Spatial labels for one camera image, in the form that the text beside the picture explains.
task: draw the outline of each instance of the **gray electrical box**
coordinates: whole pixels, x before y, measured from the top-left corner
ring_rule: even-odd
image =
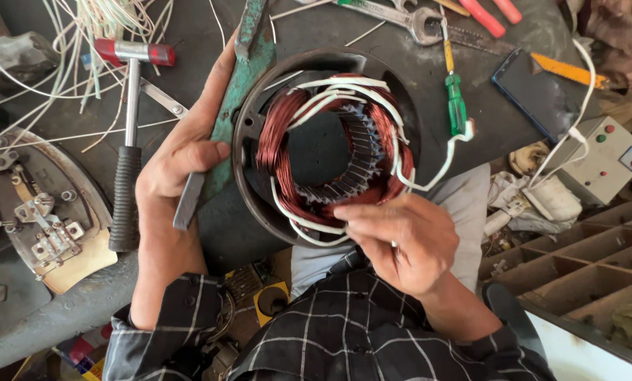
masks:
[[[632,134],[611,117],[585,121],[577,129],[589,143],[589,155],[559,169],[558,178],[583,202],[608,204],[632,178]],[[570,137],[547,168],[555,169],[583,154],[582,143]]]

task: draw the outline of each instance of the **red hammer head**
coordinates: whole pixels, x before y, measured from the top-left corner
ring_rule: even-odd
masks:
[[[95,50],[102,59],[117,66],[120,66],[120,62],[127,62],[130,58],[151,62],[154,65],[175,65],[175,51],[171,46],[159,43],[96,39]]]

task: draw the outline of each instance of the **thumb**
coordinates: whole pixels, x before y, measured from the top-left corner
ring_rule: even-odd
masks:
[[[173,154],[170,168],[184,175],[205,172],[226,159],[230,151],[229,145],[224,142],[192,142]]]

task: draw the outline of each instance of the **smartphone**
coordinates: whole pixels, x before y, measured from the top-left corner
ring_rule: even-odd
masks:
[[[558,143],[579,117],[581,104],[521,48],[504,61],[492,82],[552,143]]]

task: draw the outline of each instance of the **green screwdriver handle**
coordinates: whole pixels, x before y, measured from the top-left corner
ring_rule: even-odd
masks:
[[[450,127],[453,135],[466,133],[466,106],[459,91],[462,79],[457,74],[450,74],[445,78],[445,88],[448,94],[448,109],[450,111]]]

